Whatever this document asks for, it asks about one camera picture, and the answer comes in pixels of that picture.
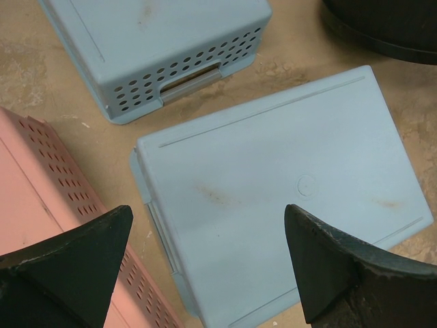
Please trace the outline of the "pink perforated plastic basket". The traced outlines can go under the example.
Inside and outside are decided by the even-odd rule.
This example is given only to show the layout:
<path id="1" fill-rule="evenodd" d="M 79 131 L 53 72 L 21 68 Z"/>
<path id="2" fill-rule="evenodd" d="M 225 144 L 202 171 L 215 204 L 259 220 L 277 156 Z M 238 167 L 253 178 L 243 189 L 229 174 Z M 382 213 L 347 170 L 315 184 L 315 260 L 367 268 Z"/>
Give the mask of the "pink perforated plastic basket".
<path id="1" fill-rule="evenodd" d="M 1 253 L 76 228 L 107 210 L 55 130 L 1 109 Z M 128 245 L 105 327 L 182 327 Z"/>

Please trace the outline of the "blue perforated basket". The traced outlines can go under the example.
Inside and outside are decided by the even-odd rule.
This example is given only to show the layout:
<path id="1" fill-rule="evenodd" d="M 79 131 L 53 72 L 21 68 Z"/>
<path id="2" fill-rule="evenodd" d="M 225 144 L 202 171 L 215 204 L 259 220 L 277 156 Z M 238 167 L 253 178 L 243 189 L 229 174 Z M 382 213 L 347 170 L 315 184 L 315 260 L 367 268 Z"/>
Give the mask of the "blue perforated basket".
<path id="1" fill-rule="evenodd" d="M 204 327 L 256 327 L 299 302 L 289 204 L 382 249 L 434 220 L 369 66 L 150 133 L 130 167 Z"/>

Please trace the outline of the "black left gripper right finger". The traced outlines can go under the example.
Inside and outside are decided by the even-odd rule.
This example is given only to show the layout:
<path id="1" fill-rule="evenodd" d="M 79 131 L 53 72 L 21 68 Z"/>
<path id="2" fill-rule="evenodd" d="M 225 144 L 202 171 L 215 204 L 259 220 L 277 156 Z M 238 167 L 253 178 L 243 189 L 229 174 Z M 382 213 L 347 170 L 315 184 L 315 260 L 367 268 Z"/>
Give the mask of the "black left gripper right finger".
<path id="1" fill-rule="evenodd" d="M 312 327 L 435 327 L 436 266 L 398 256 L 290 204 L 285 235 Z"/>

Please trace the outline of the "blue perforated basket nested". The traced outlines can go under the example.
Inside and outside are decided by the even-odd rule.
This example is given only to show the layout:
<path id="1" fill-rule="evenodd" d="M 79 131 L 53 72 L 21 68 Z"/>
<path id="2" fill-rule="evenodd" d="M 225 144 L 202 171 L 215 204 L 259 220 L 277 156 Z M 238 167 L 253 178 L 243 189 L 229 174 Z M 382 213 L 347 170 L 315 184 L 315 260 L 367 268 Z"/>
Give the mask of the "blue perforated basket nested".
<path id="1" fill-rule="evenodd" d="M 127 124 L 250 66 L 267 1 L 42 1 L 103 116 Z"/>

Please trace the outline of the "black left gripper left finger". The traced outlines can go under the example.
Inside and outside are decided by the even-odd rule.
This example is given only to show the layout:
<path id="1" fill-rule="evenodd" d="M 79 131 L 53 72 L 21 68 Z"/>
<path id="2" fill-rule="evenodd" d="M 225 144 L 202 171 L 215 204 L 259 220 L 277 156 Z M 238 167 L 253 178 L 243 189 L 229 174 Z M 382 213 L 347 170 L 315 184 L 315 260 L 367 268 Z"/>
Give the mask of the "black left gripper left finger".
<path id="1" fill-rule="evenodd" d="M 2 327 L 103 327 L 133 213 L 109 212 L 1 256 Z"/>

